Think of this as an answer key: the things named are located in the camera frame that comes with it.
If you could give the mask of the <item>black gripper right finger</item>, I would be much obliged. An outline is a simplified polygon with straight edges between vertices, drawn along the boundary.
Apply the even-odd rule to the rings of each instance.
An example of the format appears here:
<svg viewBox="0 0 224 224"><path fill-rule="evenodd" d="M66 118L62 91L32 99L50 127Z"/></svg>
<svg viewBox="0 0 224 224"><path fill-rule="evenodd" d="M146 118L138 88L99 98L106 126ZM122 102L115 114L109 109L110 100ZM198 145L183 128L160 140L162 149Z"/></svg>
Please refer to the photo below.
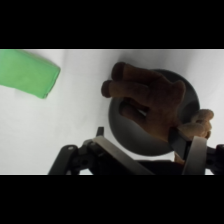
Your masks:
<svg viewBox="0 0 224 224"><path fill-rule="evenodd" d="M189 140L178 129L171 128L169 145L185 161L183 175L204 175L206 169L214 175L224 175L224 144L211 148L205 138L194 136Z"/></svg>

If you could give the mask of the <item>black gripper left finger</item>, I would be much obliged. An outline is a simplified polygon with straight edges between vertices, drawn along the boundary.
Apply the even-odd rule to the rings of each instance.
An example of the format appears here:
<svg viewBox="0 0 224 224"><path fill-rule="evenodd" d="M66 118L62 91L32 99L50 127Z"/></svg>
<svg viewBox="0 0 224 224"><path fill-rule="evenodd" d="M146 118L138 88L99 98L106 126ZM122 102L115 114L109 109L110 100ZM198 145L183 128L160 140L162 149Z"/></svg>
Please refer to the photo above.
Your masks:
<svg viewBox="0 0 224 224"><path fill-rule="evenodd" d="M80 148L66 145L58 153L49 175L79 175L88 169L93 175L153 175L104 137L104 128Z"/></svg>

